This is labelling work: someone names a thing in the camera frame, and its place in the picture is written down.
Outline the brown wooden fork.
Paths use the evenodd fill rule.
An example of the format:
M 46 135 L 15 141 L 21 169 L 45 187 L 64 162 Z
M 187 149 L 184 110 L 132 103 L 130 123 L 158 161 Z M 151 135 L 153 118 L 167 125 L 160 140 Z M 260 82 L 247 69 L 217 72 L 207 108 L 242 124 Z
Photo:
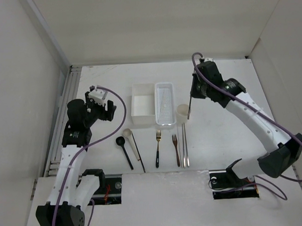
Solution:
M 176 151 L 177 166 L 180 167 L 181 163 L 180 163 L 179 152 L 178 152 L 178 139 L 177 139 L 177 135 L 175 135 L 175 134 L 172 135 L 172 142 L 173 142 L 173 145 L 174 145 L 175 151 Z

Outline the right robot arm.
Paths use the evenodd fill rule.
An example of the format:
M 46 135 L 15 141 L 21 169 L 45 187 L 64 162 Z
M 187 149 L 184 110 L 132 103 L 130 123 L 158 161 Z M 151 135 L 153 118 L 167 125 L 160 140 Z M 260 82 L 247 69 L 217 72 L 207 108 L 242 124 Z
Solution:
M 249 176 L 265 174 L 281 177 L 302 152 L 302 134 L 293 135 L 273 121 L 236 79 L 224 80 L 214 61 L 201 59 L 194 64 L 190 96 L 208 98 L 237 117 L 262 143 L 264 151 L 250 159 L 239 158 L 230 164 L 225 180 L 238 186 Z

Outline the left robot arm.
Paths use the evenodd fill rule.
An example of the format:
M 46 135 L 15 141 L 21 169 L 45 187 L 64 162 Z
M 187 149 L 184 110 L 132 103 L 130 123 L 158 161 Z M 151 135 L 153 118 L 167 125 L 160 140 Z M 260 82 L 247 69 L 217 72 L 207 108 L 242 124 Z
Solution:
M 68 121 L 64 129 L 60 165 L 53 189 L 36 218 L 40 226 L 85 226 L 85 210 L 93 194 L 102 193 L 106 182 L 102 170 L 88 169 L 80 174 L 92 132 L 97 121 L 111 121 L 116 106 L 106 100 L 107 91 L 94 89 L 85 99 L 67 104 Z

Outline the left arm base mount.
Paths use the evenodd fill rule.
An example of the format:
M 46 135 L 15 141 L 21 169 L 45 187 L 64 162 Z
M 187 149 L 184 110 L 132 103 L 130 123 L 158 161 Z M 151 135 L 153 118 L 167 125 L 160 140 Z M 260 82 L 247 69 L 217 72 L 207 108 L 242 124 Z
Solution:
M 95 205 L 120 205 L 122 201 L 122 176 L 120 174 L 105 175 L 104 182 L 94 192 L 92 199 Z

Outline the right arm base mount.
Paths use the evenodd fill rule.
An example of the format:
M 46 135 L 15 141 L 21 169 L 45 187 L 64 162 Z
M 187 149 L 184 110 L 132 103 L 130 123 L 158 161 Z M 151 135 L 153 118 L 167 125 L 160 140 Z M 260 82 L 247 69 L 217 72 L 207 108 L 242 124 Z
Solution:
M 249 181 L 248 178 L 240 179 L 231 171 L 209 171 L 208 185 L 214 200 L 259 198 L 254 181 Z

